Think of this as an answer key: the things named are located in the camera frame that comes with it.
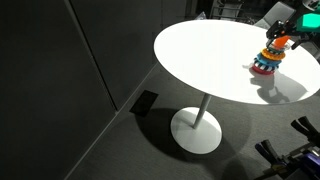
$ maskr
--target white round table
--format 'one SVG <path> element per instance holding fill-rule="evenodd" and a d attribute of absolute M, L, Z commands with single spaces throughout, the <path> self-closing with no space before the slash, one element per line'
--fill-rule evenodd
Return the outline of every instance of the white round table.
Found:
<path fill-rule="evenodd" d="M 172 119 L 172 135 L 182 148 L 206 154 L 220 144 L 221 127 L 206 112 L 211 95 L 243 103 L 281 104 L 303 100 L 319 90 L 320 66 L 300 46 L 286 51 L 273 75 L 252 71 L 254 58 L 267 40 L 265 29 L 222 20 L 186 21 L 157 36 L 154 51 L 161 65 L 205 93 L 200 109 L 184 108 Z"/>

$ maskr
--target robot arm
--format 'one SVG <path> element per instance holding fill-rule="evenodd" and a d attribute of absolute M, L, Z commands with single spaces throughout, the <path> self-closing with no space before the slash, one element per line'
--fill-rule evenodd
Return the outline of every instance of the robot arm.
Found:
<path fill-rule="evenodd" d="M 278 20 L 268 29 L 266 33 L 267 47 L 277 38 L 298 36 L 299 40 L 291 46 L 291 49 L 294 50 L 301 43 L 310 41 L 317 33 L 320 33 L 320 1 L 311 1 L 310 3 L 313 3 L 312 7 L 316 7 L 316 9 L 313 9 L 314 13 L 301 16 L 296 24 Z"/>

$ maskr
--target gray carpet floor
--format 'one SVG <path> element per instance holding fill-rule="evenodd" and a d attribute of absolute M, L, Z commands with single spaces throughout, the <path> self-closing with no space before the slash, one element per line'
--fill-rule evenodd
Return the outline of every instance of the gray carpet floor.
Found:
<path fill-rule="evenodd" d="M 158 97 L 147 116 L 140 117 L 129 111 L 144 90 Z M 269 139 L 279 155 L 286 155 L 308 142 L 290 126 L 294 119 L 307 116 L 320 130 L 319 92 L 303 101 L 272 106 L 212 97 L 207 111 L 220 123 L 222 142 L 209 154 L 191 154 L 173 140 L 170 120 L 179 109 L 199 107 L 203 95 L 158 63 L 68 179 L 254 179 L 270 167 L 255 150 L 256 143 Z"/>

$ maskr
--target table base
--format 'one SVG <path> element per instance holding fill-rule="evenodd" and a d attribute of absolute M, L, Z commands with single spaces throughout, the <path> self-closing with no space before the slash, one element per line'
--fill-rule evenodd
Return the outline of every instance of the table base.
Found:
<path fill-rule="evenodd" d="M 195 107 L 178 111 L 171 121 L 171 133 L 185 150 L 195 154 L 206 154 L 219 146 L 222 132 L 218 121 L 207 111 L 197 128 L 193 128 L 198 112 L 199 108 Z"/>

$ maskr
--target dark wall panel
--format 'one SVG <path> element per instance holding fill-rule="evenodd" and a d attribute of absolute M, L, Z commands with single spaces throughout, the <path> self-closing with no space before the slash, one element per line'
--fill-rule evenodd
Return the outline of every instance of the dark wall panel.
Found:
<path fill-rule="evenodd" d="M 116 107 L 120 109 L 155 64 L 161 0 L 72 0 Z"/>
<path fill-rule="evenodd" d="M 187 0 L 161 0 L 163 28 L 186 21 Z"/>
<path fill-rule="evenodd" d="M 98 77 L 63 0 L 1 2 L 1 180 L 65 177 L 115 113 Z"/>

